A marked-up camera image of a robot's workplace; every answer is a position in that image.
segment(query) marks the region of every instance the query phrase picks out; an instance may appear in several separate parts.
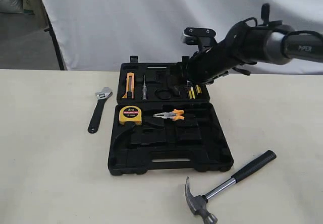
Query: tape measure label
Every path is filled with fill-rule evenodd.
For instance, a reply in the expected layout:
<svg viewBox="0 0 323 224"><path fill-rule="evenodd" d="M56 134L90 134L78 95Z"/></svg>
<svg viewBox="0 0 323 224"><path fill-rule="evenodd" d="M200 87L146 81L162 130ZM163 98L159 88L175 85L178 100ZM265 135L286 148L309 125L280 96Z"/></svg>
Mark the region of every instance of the tape measure label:
<svg viewBox="0 0 323 224"><path fill-rule="evenodd" d="M126 118L135 118L136 116L138 116L138 114L139 114L138 109L136 109L136 108L134 108L134 107L126 108L126 109L123 111L123 115L124 115Z"/></svg>

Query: robotic arm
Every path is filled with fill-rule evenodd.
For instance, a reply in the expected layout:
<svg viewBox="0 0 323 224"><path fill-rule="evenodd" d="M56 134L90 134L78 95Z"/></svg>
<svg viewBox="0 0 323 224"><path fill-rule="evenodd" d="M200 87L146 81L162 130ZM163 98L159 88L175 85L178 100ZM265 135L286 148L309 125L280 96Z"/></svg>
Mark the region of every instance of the robotic arm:
<svg viewBox="0 0 323 224"><path fill-rule="evenodd" d="M240 21L219 43L211 29L186 28L183 43L198 45L199 51L177 64L180 78L194 84L211 84L214 79L228 75L229 69L250 75L250 71L239 68L244 64L284 65L294 58L323 63L323 35L295 31L282 21L269 21L269 14L270 6L264 4L263 24L258 25L254 17ZM249 21L254 21L255 26L249 26Z"/></svg>

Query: white backdrop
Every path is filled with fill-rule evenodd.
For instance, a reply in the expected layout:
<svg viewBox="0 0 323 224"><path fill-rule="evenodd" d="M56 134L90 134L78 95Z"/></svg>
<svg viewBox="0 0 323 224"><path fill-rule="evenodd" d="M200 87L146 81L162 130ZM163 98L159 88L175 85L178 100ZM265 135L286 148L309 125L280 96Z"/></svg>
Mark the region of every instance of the white backdrop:
<svg viewBox="0 0 323 224"><path fill-rule="evenodd" d="M323 32L323 0L43 0L69 70L119 70L129 55L140 62L177 62L196 47L181 44L186 27L208 27L222 40L236 22L271 19L295 29ZM286 66L258 64L252 71L323 74L323 64L294 60Z"/></svg>

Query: hammer head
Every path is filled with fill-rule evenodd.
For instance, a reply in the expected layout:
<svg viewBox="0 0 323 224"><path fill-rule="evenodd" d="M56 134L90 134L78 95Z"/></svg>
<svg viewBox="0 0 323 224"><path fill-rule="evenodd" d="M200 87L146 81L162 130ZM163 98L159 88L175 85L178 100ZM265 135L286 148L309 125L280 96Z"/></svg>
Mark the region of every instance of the hammer head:
<svg viewBox="0 0 323 224"><path fill-rule="evenodd" d="M218 222L218 219L206 209L207 198L201 195L192 195L188 177L186 178L185 184L185 198L191 212L194 215L200 215L203 218L205 224L215 224Z"/></svg>
<svg viewBox="0 0 323 224"><path fill-rule="evenodd" d="M107 99L112 95L112 90L108 87L104 87L101 92L96 92L97 99Z"/></svg>

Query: pliers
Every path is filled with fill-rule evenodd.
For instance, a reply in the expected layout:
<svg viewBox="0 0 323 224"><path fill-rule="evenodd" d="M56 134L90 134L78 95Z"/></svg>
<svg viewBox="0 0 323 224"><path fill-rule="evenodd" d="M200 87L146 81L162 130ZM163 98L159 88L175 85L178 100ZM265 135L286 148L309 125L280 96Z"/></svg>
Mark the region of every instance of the pliers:
<svg viewBox="0 0 323 224"><path fill-rule="evenodd" d="M172 112L163 112L154 114L153 117L163 118L163 119L172 119L173 121L183 120L184 117L182 116L184 111L182 109L174 109Z"/></svg>

